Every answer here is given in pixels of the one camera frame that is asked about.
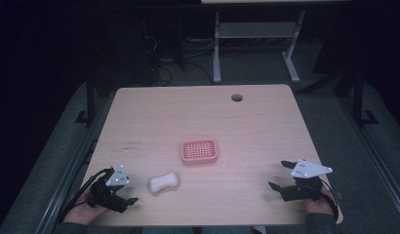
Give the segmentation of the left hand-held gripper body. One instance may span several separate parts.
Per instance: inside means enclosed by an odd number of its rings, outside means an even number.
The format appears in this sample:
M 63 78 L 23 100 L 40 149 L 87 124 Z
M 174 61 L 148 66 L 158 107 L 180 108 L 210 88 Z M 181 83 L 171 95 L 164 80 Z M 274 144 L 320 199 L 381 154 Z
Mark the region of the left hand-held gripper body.
M 102 176 L 91 185 L 91 195 L 86 199 L 86 203 L 93 208 L 104 207 L 121 214 L 128 209 L 130 202 L 118 196 L 116 192 L 129 183 L 123 165 L 117 169 L 104 169 Z

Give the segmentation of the person's right hand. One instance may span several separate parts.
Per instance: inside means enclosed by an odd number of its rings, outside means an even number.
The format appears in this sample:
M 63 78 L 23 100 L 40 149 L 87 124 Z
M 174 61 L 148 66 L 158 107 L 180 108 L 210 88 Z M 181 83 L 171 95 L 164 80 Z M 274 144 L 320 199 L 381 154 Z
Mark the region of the person's right hand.
M 334 215 L 334 210 L 328 203 L 328 201 L 321 197 L 318 200 L 305 199 L 303 201 L 305 213 L 309 214 L 322 214 L 322 215 Z

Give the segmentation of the grey floor rail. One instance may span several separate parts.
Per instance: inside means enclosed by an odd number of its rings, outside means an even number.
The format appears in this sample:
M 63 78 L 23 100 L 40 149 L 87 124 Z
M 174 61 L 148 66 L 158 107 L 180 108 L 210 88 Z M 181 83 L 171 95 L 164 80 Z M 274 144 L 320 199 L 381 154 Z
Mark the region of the grey floor rail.
M 91 123 L 78 123 L 76 118 L 87 104 L 70 103 L 62 114 L 37 162 L 38 178 L 35 187 L 38 204 L 43 205 L 39 223 L 33 234 L 52 234 L 59 222 L 65 203 L 69 201 L 71 187 L 81 183 L 83 161 L 100 137 L 103 123 L 111 106 L 111 98 L 98 98 L 96 116 Z
M 366 130 L 367 126 L 377 125 L 379 123 L 377 118 L 371 110 L 361 110 L 361 119 L 358 120 L 353 106 L 345 98 L 339 97 L 338 102 L 345 116 L 349 119 L 352 128 L 367 149 L 378 171 L 378 175 L 382 180 L 383 186 L 400 214 L 400 184 L 396 181 L 390 169 L 385 164 L 383 154 L 379 152 L 378 146 L 373 142 Z

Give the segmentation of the black metal stand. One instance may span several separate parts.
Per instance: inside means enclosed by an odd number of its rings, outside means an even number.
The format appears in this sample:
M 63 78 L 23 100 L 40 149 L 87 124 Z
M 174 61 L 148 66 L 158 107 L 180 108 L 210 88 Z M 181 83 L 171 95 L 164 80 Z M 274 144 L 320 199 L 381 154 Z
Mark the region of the black metal stand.
M 363 128 L 365 125 L 377 125 L 379 122 L 371 110 L 363 108 L 364 76 L 360 68 L 356 69 L 353 80 L 352 116 L 355 123 Z
M 86 107 L 86 110 L 78 113 L 75 122 L 90 127 L 96 116 L 95 79 L 92 73 L 88 75 L 86 81 Z

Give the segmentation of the pink soap dish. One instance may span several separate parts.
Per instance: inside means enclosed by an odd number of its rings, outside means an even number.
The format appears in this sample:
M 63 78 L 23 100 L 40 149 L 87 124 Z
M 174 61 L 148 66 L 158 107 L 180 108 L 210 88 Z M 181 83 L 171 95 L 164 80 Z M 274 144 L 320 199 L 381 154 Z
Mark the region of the pink soap dish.
M 180 146 L 180 156 L 186 166 L 216 163 L 218 160 L 216 141 L 212 138 L 185 140 Z

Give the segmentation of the white bone-shaped soap bar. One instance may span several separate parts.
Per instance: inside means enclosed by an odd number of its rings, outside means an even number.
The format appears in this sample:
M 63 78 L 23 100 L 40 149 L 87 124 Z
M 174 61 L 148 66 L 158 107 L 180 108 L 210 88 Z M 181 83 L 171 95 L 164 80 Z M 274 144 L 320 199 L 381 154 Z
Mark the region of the white bone-shaped soap bar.
M 176 172 L 152 177 L 148 182 L 149 191 L 158 193 L 167 188 L 174 188 L 180 185 L 180 178 Z

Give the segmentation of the white metal table frame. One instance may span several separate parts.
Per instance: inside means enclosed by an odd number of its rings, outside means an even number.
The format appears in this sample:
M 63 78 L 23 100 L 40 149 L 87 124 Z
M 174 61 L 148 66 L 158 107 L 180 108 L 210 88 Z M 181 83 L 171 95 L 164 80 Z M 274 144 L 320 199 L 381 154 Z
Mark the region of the white metal table frame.
M 201 0 L 203 5 L 224 5 L 246 8 L 255 6 L 262 8 L 264 4 L 274 7 L 298 8 L 297 16 L 289 21 L 263 22 L 227 22 L 220 20 L 221 10 L 215 12 L 213 82 L 221 83 L 220 70 L 220 40 L 221 39 L 289 39 L 289 47 L 282 52 L 282 58 L 293 83 L 299 83 L 300 77 L 296 71 L 292 56 L 298 42 L 300 31 L 307 10 L 310 6 L 322 4 L 344 3 L 350 0 Z

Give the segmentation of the person's left hand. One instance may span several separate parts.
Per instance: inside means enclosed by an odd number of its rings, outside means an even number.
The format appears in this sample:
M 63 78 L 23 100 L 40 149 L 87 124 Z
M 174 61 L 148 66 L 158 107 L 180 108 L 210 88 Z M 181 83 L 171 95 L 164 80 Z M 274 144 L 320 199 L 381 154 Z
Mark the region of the person's left hand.
M 91 224 L 96 218 L 106 214 L 108 209 L 101 206 L 91 207 L 86 199 L 91 195 L 87 188 L 75 202 L 75 206 L 65 215 L 63 222 L 78 223 L 83 225 Z

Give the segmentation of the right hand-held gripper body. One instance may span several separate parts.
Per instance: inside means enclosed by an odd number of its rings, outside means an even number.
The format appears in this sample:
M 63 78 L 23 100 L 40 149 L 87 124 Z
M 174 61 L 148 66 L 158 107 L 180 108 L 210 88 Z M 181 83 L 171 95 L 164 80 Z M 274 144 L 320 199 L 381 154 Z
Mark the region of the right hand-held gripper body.
M 318 165 L 303 159 L 297 161 L 294 169 L 291 169 L 291 176 L 295 184 L 283 188 L 281 197 L 285 202 L 312 199 L 320 197 L 322 181 L 320 176 L 330 174 L 333 169 Z

